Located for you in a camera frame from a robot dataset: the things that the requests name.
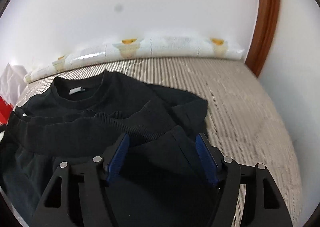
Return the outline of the brown wooden door frame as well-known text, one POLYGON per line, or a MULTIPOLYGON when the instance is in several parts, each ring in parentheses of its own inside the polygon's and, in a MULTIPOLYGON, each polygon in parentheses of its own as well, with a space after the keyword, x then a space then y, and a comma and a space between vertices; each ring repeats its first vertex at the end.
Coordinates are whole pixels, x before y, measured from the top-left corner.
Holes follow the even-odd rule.
POLYGON ((259 0, 257 20, 245 64, 258 77, 276 32, 280 0, 259 0))

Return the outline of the striped beige quilt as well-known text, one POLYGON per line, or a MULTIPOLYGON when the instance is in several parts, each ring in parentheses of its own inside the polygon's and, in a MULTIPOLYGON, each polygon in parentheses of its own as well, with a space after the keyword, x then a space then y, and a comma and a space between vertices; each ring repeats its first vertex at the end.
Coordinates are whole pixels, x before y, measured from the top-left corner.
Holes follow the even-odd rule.
POLYGON ((293 144, 272 100, 243 63, 191 57, 140 59, 78 68, 60 77, 83 79, 105 70, 205 98, 210 142, 241 164, 264 163, 297 226, 302 183, 293 144))

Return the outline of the black trousers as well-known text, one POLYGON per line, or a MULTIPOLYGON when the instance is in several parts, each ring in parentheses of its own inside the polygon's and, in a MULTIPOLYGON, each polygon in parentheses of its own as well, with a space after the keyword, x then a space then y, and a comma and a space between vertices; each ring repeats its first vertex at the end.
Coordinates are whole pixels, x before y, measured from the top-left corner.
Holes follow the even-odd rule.
POLYGON ((61 162, 81 164, 128 134, 129 149, 106 194, 117 226, 207 226, 216 192, 191 138, 168 111, 131 116, 86 111, 57 117, 12 112, 1 140, 1 188, 31 226, 61 162))

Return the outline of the white plastic bag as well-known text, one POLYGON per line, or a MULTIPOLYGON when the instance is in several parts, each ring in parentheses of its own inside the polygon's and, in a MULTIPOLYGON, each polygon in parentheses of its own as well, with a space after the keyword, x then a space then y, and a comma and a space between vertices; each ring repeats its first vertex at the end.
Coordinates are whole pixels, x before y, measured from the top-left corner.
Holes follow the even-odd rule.
POLYGON ((15 106, 18 98, 26 87, 24 76, 27 74, 23 66, 11 66, 9 63, 1 74, 1 98, 15 106))

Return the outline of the red paper bag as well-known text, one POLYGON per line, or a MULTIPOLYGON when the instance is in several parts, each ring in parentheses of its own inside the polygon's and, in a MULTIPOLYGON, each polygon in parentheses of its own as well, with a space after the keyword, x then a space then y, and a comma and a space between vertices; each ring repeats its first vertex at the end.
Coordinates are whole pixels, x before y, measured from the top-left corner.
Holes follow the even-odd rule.
POLYGON ((0 97, 0 124, 7 124, 13 106, 0 97))

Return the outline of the black sweatshirt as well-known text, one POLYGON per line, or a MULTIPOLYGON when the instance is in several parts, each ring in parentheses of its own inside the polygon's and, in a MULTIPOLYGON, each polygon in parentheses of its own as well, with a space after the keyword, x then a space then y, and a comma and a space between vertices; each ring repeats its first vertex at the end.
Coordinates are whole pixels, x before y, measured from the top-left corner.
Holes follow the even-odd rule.
POLYGON ((184 90, 145 83, 107 70, 80 80, 56 76, 46 91, 30 97, 20 109, 29 116, 60 116, 91 110, 123 118, 140 111, 151 100, 164 105, 172 120, 191 138, 207 132, 207 100, 184 90))

